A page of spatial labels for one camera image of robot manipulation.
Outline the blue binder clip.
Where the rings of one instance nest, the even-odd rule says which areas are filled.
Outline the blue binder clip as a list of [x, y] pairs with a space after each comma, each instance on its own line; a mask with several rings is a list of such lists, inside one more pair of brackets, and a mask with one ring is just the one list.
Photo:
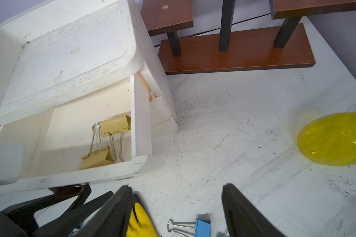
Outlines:
[[175, 222], [170, 219], [167, 223], [168, 233], [174, 233], [181, 237], [210, 237], [211, 222], [196, 219], [195, 222]]

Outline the yellow binder clip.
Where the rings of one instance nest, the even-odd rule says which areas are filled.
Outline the yellow binder clip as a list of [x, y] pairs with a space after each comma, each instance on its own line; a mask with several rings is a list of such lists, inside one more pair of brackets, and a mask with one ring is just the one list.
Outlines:
[[[93, 148], [94, 148], [94, 141], [95, 141], [95, 135], [96, 135], [96, 126], [99, 126], [98, 135], [99, 135], [100, 149], [94, 151]], [[106, 147], [102, 146], [102, 141], [101, 141], [101, 137], [100, 137], [100, 129], [101, 129], [101, 126], [100, 126], [100, 123], [98, 123], [98, 122], [92, 126], [93, 136], [92, 136], [92, 141], [91, 141], [91, 145], [90, 145], [90, 150], [87, 155], [81, 157], [82, 162], [81, 162], [80, 166], [78, 167], [78, 170], [101, 167], [101, 166], [111, 165], [114, 163], [114, 159], [111, 154], [111, 148], [109, 146], [106, 146]]]
[[[126, 131], [131, 130], [131, 117], [128, 115], [120, 115], [116, 116], [112, 119], [104, 120], [101, 122], [97, 122], [93, 124], [92, 126], [92, 131], [93, 131], [93, 137], [92, 137], [92, 143], [89, 151], [89, 156], [93, 153], [93, 146], [94, 146], [94, 140], [95, 140], [95, 134], [96, 134], [96, 126], [99, 126], [98, 128], [98, 133], [99, 135], [102, 136], [109, 136], [110, 142], [111, 142], [111, 148], [112, 148], [112, 153], [114, 157], [113, 163], [115, 163], [117, 157], [119, 158], [120, 162], [124, 162], [122, 158], [122, 149], [123, 149], [123, 138], [124, 138], [124, 133]], [[114, 138], [113, 134], [119, 133], [120, 134], [120, 145], [119, 145], [119, 151], [118, 155], [116, 156], [116, 152], [114, 149]]]

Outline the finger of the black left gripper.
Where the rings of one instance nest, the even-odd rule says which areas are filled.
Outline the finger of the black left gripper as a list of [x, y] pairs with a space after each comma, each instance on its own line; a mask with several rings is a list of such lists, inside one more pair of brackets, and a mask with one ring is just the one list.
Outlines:
[[[96, 210], [101, 208], [113, 192], [109, 191], [85, 202], [92, 190], [89, 184], [50, 188], [52, 195], [12, 205], [0, 212], [0, 237], [68, 237]], [[76, 200], [64, 213], [40, 227], [35, 213], [70, 198]]]

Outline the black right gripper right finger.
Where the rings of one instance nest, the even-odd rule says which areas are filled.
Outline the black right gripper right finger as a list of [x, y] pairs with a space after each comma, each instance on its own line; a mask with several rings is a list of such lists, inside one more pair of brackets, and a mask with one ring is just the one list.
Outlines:
[[222, 205], [231, 237], [284, 236], [233, 184], [224, 185], [222, 190]]

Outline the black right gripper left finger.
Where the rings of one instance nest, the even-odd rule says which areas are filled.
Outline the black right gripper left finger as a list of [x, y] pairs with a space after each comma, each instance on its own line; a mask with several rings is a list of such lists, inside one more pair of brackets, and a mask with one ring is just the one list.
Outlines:
[[131, 187], [122, 186], [75, 236], [125, 237], [130, 221], [132, 203]]

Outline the white plastic drawer cabinet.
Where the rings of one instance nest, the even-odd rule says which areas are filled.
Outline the white plastic drawer cabinet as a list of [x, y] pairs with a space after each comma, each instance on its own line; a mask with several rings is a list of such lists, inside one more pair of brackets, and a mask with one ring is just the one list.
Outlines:
[[[122, 158], [78, 170], [97, 122], [131, 117]], [[121, 180], [160, 169], [177, 132], [169, 81], [134, 1], [46, 1], [0, 25], [0, 145], [24, 147], [0, 194]]]

